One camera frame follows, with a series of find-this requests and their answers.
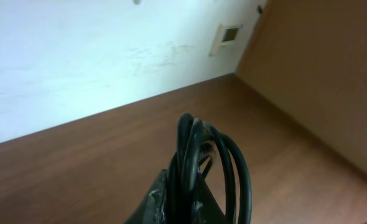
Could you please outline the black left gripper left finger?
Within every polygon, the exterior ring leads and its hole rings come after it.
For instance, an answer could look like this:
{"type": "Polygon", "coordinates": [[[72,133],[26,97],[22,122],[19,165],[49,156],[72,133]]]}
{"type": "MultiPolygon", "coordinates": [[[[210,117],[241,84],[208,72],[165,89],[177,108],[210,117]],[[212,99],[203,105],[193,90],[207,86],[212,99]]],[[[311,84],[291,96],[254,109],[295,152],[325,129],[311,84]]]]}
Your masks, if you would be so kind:
{"type": "Polygon", "coordinates": [[[169,188],[167,169],[159,172],[143,200],[124,224],[168,224],[169,188]]]}

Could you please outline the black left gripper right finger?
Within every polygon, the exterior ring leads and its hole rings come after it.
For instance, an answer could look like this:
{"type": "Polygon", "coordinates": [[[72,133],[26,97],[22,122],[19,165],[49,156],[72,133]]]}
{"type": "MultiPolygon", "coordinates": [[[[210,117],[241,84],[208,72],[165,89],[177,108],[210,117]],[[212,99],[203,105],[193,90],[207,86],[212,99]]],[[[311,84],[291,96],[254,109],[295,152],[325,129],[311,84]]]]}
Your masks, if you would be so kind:
{"type": "Polygon", "coordinates": [[[223,224],[227,223],[225,214],[214,199],[205,179],[197,174],[193,190],[192,223],[193,224],[223,224]]]}

